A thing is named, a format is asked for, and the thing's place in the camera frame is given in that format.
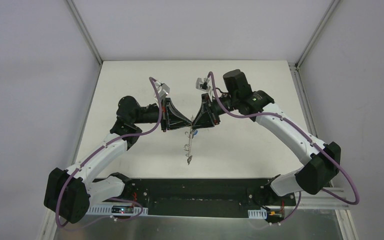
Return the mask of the keyring with black key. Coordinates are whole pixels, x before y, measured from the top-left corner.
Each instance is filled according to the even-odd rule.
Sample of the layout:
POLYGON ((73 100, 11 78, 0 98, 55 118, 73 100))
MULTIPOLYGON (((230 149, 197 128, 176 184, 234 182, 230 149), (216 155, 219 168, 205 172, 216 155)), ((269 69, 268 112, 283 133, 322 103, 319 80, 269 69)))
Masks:
POLYGON ((185 132, 185 135, 188 137, 188 143, 184 145, 183 150, 186 152, 185 156, 187 157, 187 165, 190 165, 193 155, 192 155, 192 145, 193 145, 193 132, 196 130, 193 128, 193 121, 195 120, 195 117, 192 115, 190 118, 191 124, 189 127, 189 130, 185 132))

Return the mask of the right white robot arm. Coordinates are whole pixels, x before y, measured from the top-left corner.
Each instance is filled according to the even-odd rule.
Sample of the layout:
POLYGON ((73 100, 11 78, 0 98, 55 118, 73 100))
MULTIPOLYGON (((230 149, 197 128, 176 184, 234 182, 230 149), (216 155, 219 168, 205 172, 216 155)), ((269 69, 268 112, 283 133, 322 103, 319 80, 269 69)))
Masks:
POLYGON ((253 91, 246 75, 239 69, 223 75, 227 92, 218 99, 213 96, 212 74, 198 78, 195 87, 204 91, 200 114, 193 122, 195 129, 212 127, 220 123, 220 115, 234 110, 266 128, 281 140, 298 158, 302 167, 270 180, 264 189, 264 200, 276 205, 286 194, 304 191, 315 195, 338 173, 341 148, 324 141, 298 127, 262 90, 253 91))

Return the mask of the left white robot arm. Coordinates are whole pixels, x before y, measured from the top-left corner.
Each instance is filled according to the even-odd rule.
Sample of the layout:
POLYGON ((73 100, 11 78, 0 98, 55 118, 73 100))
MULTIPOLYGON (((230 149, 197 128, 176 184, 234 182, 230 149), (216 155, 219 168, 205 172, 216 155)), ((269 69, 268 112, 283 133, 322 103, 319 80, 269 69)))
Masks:
POLYGON ((118 102, 116 122, 102 143, 89 156, 66 169, 55 168, 47 179, 44 206, 55 213, 56 223, 79 222, 89 207, 117 198, 127 202, 133 189, 129 178, 112 173, 106 179, 94 179, 113 160, 126 153, 141 136, 161 127, 163 131, 192 127, 193 121, 180 113, 169 97, 156 98, 156 103, 140 106, 133 96, 124 96, 118 102))

